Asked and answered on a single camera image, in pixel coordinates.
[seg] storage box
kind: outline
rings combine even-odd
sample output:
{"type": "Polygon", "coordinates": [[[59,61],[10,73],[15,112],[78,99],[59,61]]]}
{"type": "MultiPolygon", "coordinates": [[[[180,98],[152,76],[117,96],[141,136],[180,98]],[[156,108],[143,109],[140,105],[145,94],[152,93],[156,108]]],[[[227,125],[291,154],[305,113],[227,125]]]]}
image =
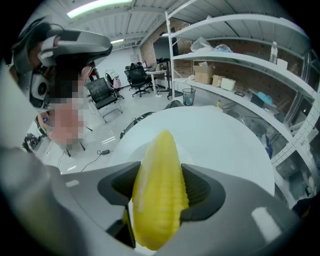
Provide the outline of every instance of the storage box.
{"type": "Polygon", "coordinates": [[[212,76],[214,74],[214,69],[212,66],[193,66],[194,69],[194,81],[206,85],[212,83],[212,76]]]}
{"type": "Polygon", "coordinates": [[[228,78],[222,78],[221,88],[228,90],[228,91],[232,91],[235,88],[235,83],[236,83],[235,80],[231,80],[228,78]]]}
{"type": "Polygon", "coordinates": [[[214,74],[212,78],[212,85],[214,87],[221,87],[222,78],[225,78],[225,76],[214,74]]]}
{"type": "Polygon", "coordinates": [[[276,60],[276,65],[277,65],[278,67],[286,70],[287,67],[288,67],[288,62],[286,62],[286,61],[283,60],[283,59],[278,58],[278,59],[276,60]]]}

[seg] desk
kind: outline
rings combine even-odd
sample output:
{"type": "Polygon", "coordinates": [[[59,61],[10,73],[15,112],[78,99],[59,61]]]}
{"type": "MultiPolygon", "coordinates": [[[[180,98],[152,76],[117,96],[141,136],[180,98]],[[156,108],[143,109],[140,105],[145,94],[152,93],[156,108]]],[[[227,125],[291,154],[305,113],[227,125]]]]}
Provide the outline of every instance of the desk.
{"type": "Polygon", "coordinates": [[[165,84],[165,89],[167,89],[167,71],[166,70],[159,70],[159,71],[151,71],[151,72],[146,72],[147,75],[151,75],[151,79],[152,79],[152,85],[153,85],[153,93],[157,94],[157,90],[156,90],[156,83],[155,83],[155,78],[154,75],[157,74],[165,74],[164,76],[164,84],[165,84]]]}
{"type": "Polygon", "coordinates": [[[141,161],[162,130],[172,133],[181,163],[250,180],[274,195],[274,171],[259,139],[212,106],[175,107],[148,116],[120,140],[108,165],[141,161]]]}

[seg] ceiling light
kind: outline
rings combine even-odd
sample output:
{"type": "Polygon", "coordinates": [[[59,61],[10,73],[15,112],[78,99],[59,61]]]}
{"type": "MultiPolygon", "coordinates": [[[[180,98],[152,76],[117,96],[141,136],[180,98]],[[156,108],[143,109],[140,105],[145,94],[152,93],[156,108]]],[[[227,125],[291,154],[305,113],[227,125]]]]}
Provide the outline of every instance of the ceiling light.
{"type": "Polygon", "coordinates": [[[108,5],[114,5],[114,4],[121,4],[121,3],[128,3],[132,0],[97,0],[93,2],[89,2],[87,4],[84,4],[78,8],[75,8],[67,13],[67,15],[70,18],[74,18],[80,14],[83,14],[87,11],[102,7],[102,6],[108,6],[108,5]]]}
{"type": "Polygon", "coordinates": [[[119,40],[111,41],[111,44],[120,43],[123,41],[124,41],[124,39],[119,39],[119,40]]]}

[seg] trash can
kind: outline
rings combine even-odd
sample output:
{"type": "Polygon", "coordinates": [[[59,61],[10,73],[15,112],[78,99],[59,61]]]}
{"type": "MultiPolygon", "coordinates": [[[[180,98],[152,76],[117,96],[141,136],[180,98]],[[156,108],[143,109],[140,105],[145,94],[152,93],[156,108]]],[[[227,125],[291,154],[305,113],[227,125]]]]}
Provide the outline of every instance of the trash can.
{"type": "Polygon", "coordinates": [[[192,106],[195,101],[196,90],[193,88],[186,88],[182,90],[183,93],[183,105],[192,106]]]}

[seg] cardboard box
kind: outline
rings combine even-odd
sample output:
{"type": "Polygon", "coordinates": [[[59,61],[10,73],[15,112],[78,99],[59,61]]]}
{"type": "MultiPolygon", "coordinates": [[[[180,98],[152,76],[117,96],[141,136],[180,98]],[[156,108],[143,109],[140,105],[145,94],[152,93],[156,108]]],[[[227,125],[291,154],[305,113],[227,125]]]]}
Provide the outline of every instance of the cardboard box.
{"type": "Polygon", "coordinates": [[[225,78],[225,76],[214,74],[212,78],[212,85],[214,87],[221,87],[222,78],[225,78]]]}
{"type": "Polygon", "coordinates": [[[194,69],[194,81],[206,85],[212,83],[212,76],[214,74],[214,69],[212,66],[208,68],[206,66],[193,66],[194,69]]]}

